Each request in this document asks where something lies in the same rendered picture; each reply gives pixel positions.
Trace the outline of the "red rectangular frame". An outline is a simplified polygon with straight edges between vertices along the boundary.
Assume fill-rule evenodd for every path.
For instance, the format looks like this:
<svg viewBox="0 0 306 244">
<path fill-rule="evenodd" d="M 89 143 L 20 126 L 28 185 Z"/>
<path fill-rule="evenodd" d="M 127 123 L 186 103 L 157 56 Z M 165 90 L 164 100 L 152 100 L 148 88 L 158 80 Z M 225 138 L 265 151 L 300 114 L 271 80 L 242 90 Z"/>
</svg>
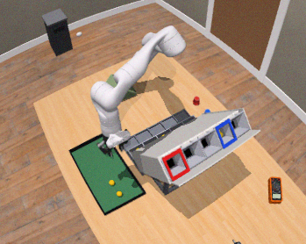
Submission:
<svg viewBox="0 0 306 244">
<path fill-rule="evenodd" d="M 170 168 L 169 168 L 168 165 L 167 165 L 166 160 L 168 160 L 169 158 L 171 158 L 171 157 L 173 157 L 173 156 L 175 156 L 176 154 L 179 154 L 179 153 L 180 153 L 180 155 L 181 155 L 181 157 L 182 157 L 182 160 L 183 160 L 183 162 L 184 162 L 184 164 L 185 164 L 185 166 L 186 166 L 186 169 L 183 170 L 183 171 L 182 171 L 181 173 L 179 173 L 178 175 L 173 176 L 172 173 L 171 173 Z M 166 168 L 167 168 L 168 174 L 170 175 L 172 181 L 178 179 L 179 177 L 181 177 L 181 176 L 187 174 L 187 173 L 190 171 L 189 166 L 188 166 L 188 164 L 187 164 L 187 162 L 186 162 L 186 160 L 185 160 L 185 157 L 184 157 L 184 155 L 183 155 L 183 153 L 182 153 L 182 151 L 181 151 L 180 148 L 177 149 L 177 150 L 175 150 L 173 153 L 168 154 L 167 156 L 161 158 L 161 159 L 163 160 L 163 162 L 164 162 L 164 164 L 165 164 L 165 166 L 166 166 Z"/>
</svg>

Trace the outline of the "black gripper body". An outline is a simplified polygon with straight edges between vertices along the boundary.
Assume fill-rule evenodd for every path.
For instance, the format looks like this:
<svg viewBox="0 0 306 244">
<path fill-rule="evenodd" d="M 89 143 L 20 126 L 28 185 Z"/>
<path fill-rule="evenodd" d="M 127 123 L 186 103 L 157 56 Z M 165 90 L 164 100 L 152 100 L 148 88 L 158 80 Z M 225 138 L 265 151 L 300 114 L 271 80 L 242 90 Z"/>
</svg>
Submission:
<svg viewBox="0 0 306 244">
<path fill-rule="evenodd" d="M 103 135 L 103 141 L 104 141 L 103 144 L 104 144 L 104 145 L 107 145 L 106 142 L 107 142 L 108 138 L 109 138 L 109 137 L 106 137 L 106 136 Z"/>
</svg>

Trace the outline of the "blue square frame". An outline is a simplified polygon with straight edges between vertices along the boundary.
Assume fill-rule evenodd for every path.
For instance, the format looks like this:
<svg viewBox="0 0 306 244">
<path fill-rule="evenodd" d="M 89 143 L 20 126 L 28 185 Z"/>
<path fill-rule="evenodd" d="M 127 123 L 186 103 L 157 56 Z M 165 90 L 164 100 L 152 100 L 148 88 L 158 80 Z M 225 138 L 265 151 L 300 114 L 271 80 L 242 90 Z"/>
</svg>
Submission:
<svg viewBox="0 0 306 244">
<path fill-rule="evenodd" d="M 228 124 L 228 123 L 229 123 L 229 125 L 230 125 L 230 128 L 231 128 L 232 134 L 233 134 L 233 136 L 234 136 L 234 139 L 232 139 L 232 140 L 230 140 L 229 142 L 227 142 L 226 144 L 224 144 L 224 142 L 223 142 L 223 140 L 222 140 L 222 137 L 221 137 L 220 132 L 219 132 L 218 129 L 221 128 L 222 126 L 225 126 L 225 125 Z M 235 134 L 235 132 L 234 132 L 234 130 L 233 130 L 233 127 L 232 127 L 232 125 L 231 125 L 231 121 L 230 121 L 229 118 L 228 118 L 227 120 L 225 120 L 225 122 L 223 122 L 223 123 L 221 123 L 220 125 L 216 126 L 215 128 L 216 128 L 216 131 L 217 131 L 217 135 L 218 135 L 218 137 L 219 137 L 219 139 L 220 139 L 220 141 L 221 141 L 221 144 L 222 144 L 222 146 L 223 146 L 223 149 L 225 149 L 226 147 L 230 146 L 230 144 L 232 144 L 234 141 L 237 140 L 236 134 Z"/>
</svg>

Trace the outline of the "orange digital multimeter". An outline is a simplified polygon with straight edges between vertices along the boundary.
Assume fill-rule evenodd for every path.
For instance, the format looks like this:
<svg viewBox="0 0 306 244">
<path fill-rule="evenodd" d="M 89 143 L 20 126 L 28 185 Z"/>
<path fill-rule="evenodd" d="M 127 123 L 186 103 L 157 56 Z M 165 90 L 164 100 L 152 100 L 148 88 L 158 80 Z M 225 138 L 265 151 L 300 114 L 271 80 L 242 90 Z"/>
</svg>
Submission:
<svg viewBox="0 0 306 244">
<path fill-rule="evenodd" d="M 268 179 L 268 202 L 269 204 L 279 204 L 282 202 L 282 187 L 280 177 L 270 177 Z"/>
</svg>

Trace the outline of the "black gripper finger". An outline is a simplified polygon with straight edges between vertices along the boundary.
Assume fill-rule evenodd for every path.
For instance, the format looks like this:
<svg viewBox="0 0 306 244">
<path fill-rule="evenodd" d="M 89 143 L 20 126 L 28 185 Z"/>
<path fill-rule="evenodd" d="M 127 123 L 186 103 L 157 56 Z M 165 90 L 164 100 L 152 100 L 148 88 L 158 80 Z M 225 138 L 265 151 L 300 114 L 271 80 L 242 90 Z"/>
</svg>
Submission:
<svg viewBox="0 0 306 244">
<path fill-rule="evenodd" d="M 106 148 L 104 148 L 104 144 L 103 144 L 103 143 L 104 143 L 104 141 L 102 141 L 101 143 L 96 143 L 96 144 L 97 144 L 97 146 L 99 147 L 99 149 L 100 149 L 104 154 L 107 154 L 107 153 L 108 153 L 108 155 L 112 157 L 113 155 L 112 155 L 111 149 L 112 149 L 113 147 L 112 147 L 112 148 L 108 148 L 107 145 L 106 145 Z"/>
<path fill-rule="evenodd" d="M 124 144 L 126 144 L 127 142 L 128 142 L 128 140 L 126 140 L 125 142 L 123 142 L 123 143 L 121 143 L 120 145 L 118 145 L 119 150 L 120 150 L 121 152 L 123 152 L 123 150 L 124 150 Z"/>
</svg>

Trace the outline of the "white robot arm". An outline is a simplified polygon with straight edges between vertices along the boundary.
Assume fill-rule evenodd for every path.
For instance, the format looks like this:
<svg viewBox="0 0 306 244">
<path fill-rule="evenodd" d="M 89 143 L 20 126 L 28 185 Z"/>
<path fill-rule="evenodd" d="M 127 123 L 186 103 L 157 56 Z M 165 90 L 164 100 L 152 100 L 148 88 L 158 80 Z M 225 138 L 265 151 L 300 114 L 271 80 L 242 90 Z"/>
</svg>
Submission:
<svg viewBox="0 0 306 244">
<path fill-rule="evenodd" d="M 121 131 L 117 107 L 132 85 L 144 75 L 155 55 L 164 52 L 166 57 L 175 57 L 186 48 L 184 39 L 172 25 L 147 35 L 142 39 L 142 48 L 114 74 L 115 88 L 104 81 L 94 83 L 91 88 L 90 97 L 99 116 L 102 134 L 109 137 L 106 142 L 108 148 L 131 138 L 130 132 Z"/>
</svg>

